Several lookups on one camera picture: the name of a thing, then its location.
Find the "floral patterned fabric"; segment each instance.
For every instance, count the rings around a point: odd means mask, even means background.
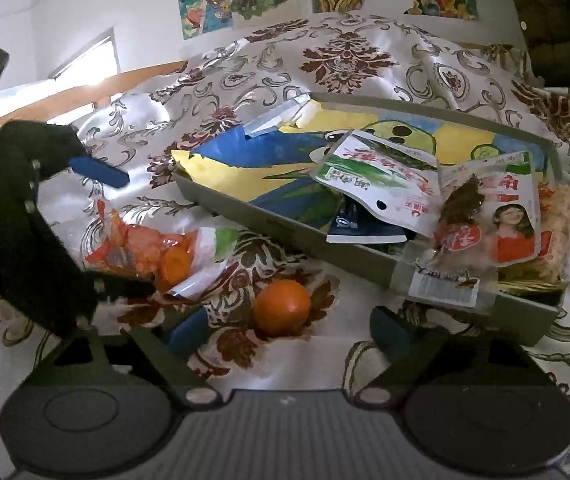
[[[198,146],[306,91],[408,100],[516,126],[553,140],[570,179],[570,89],[530,86],[526,59],[505,56],[507,51],[471,50],[403,23],[359,14],[317,14],[258,30],[191,59],[183,73],[146,81],[79,121],[92,153],[128,170],[132,183],[116,191],[61,173],[41,187],[39,209],[79,262],[100,238],[96,201],[102,196],[125,221],[163,231],[230,224],[181,196],[170,181],[170,150]],[[499,65],[505,59],[509,70]],[[275,276],[297,280],[312,294],[313,313],[299,337],[271,339],[252,326],[252,301]],[[386,366],[369,339],[369,312],[377,304],[414,324],[478,333],[248,230],[200,303],[218,330],[188,364],[223,394],[239,387],[357,391]],[[154,326],[170,310],[192,304],[141,298],[102,305],[94,323],[104,333]],[[0,300],[0,407],[56,344],[55,337]],[[570,287],[556,322],[527,351],[570,399]],[[562,468],[570,476],[570,453]],[[0,440],[0,478],[11,472]]]

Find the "snack package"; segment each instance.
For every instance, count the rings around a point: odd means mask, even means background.
[[[498,268],[538,256],[540,206],[529,153],[470,160],[443,169],[441,179],[445,202],[434,241],[442,251]]]
[[[500,270],[498,290],[523,295],[563,290],[570,254],[570,184],[538,184],[541,249],[538,257]]]
[[[326,240],[330,244],[400,244],[407,235],[402,227],[380,221],[359,202],[343,196]]]
[[[442,201],[438,162],[431,153],[353,130],[311,177],[359,202],[381,222],[426,237],[433,232]]]
[[[159,292],[184,298],[200,295],[225,269],[238,233],[229,228],[200,228],[163,234],[126,224],[118,211],[98,202],[105,240],[86,257],[92,267],[121,276],[154,280]]]

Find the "window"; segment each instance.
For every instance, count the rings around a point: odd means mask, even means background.
[[[100,83],[120,72],[114,35],[111,30],[92,41],[91,46],[77,54],[71,61],[55,70],[46,80],[0,91],[0,117],[19,108],[45,99],[75,86]],[[50,124],[70,124],[94,110],[89,104],[48,121]]]
[[[109,32],[83,53],[76,56],[52,77],[54,93],[82,85],[100,83],[103,79],[119,73],[114,37]],[[51,124],[70,124],[78,118],[94,111],[88,104],[49,120]]]

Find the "clear plastic bag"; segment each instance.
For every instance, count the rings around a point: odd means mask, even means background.
[[[120,276],[154,280],[159,292],[196,298],[225,269],[236,245],[235,229],[204,227],[186,234],[126,224],[98,202],[105,240],[86,257],[92,267]]]
[[[529,153],[446,168],[442,188],[433,265],[450,272],[483,272],[538,256],[540,206]]]
[[[570,184],[538,184],[542,243],[538,257],[500,270],[498,288],[510,294],[562,290],[570,254]]]

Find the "mandarin orange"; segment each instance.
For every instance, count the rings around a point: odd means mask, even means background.
[[[296,335],[311,310],[311,297],[294,280],[274,280],[254,300],[254,320],[267,335]]]

